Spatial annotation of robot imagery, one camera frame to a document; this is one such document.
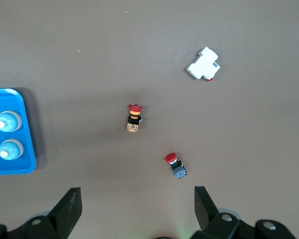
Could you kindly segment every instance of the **gray table surface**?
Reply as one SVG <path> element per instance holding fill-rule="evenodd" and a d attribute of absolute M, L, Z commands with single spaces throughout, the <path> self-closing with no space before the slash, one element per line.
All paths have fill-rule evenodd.
<path fill-rule="evenodd" d="M 185 70 L 205 46 L 213 82 Z M 0 176 L 10 230 L 80 186 L 71 239 L 187 239 L 204 185 L 246 223 L 299 238 L 299 0 L 1 0 L 0 88 L 24 96 L 38 162 Z"/>

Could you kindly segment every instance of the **patterned toy base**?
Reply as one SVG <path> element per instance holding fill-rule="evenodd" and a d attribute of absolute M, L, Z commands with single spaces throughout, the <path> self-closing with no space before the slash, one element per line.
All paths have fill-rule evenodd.
<path fill-rule="evenodd" d="M 137 132 L 138 129 L 139 129 L 139 126 L 137 124 L 132 124 L 132 123 L 128 123 L 126 125 L 126 129 L 129 131 L 129 132 Z"/>

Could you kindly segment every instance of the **red piece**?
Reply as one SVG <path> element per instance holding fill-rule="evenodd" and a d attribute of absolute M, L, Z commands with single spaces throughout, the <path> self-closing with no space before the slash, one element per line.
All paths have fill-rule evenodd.
<path fill-rule="evenodd" d="M 143 109 L 143 107 L 141 105 L 138 105 L 138 104 L 131 104 L 130 105 L 130 111 L 141 112 L 142 109 Z"/>
<path fill-rule="evenodd" d="M 168 156 L 166 156 L 166 163 L 172 163 L 177 159 L 177 154 L 176 153 L 170 153 Z"/>

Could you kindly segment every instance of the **white plastic object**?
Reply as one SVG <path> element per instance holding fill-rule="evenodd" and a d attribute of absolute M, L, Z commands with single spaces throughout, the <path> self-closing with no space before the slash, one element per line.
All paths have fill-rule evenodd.
<path fill-rule="evenodd" d="M 220 69 L 220 66 L 215 62 L 218 58 L 217 54 L 205 47 L 198 55 L 199 57 L 186 70 L 196 79 L 203 77 L 206 80 L 211 80 Z"/>

